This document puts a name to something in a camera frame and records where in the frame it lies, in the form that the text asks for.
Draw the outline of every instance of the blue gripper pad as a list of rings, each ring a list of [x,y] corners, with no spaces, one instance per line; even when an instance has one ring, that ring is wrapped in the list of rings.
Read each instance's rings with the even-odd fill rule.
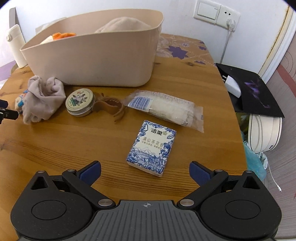
[[[0,108],[6,109],[8,107],[8,102],[6,100],[0,100]]]
[[[189,165],[189,175],[198,185],[202,186],[214,176],[214,172],[193,161]]]
[[[88,185],[92,185],[101,176],[101,164],[99,162],[91,163],[86,169],[80,173],[78,178]]]

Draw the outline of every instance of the white wall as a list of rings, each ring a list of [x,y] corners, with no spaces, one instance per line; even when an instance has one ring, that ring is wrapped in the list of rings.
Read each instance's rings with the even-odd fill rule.
[[[232,34],[224,64],[259,72],[284,20],[287,5],[283,0],[216,0],[241,13]],[[11,0],[16,6],[26,41],[35,28],[49,21],[76,14],[114,8],[149,8],[165,16],[162,31],[203,40],[215,62],[219,62],[227,30],[196,20],[196,0]]]
[[[9,29],[9,9],[8,6],[0,9],[0,67],[14,61],[6,41],[6,32]]]

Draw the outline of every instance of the round metal tin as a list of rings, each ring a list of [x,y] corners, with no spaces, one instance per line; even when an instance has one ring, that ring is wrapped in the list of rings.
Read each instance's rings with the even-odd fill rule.
[[[76,90],[66,99],[67,111],[74,116],[86,116],[92,111],[95,99],[90,89],[83,88]]]

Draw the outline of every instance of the crumpled cloth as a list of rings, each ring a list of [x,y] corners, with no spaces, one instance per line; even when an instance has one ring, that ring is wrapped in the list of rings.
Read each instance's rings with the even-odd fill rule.
[[[23,121],[25,124],[48,120],[66,99],[64,85],[57,78],[43,80],[33,76],[28,81],[28,93],[23,98]]]
[[[114,32],[114,31],[132,31],[132,30],[145,30],[151,28],[150,25],[140,21],[136,18],[131,17],[120,17],[115,18],[100,27],[95,33],[103,33],[103,32]]]

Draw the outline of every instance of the colorful small object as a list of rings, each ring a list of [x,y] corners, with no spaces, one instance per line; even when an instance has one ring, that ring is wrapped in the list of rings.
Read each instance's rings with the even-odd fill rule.
[[[92,112],[95,96],[90,89],[79,89],[72,92],[66,99],[67,111],[74,116],[86,116]]]
[[[18,96],[15,99],[15,110],[20,114],[22,113],[22,107],[24,105],[24,101],[23,101],[24,97],[28,92],[29,92],[28,90],[25,90],[20,96]]]
[[[52,35],[52,38],[54,40],[57,40],[57,39],[63,39],[63,38],[67,38],[67,37],[72,37],[72,36],[76,36],[76,33],[55,33]]]
[[[161,177],[172,148],[176,131],[145,120],[128,154],[127,163]]]

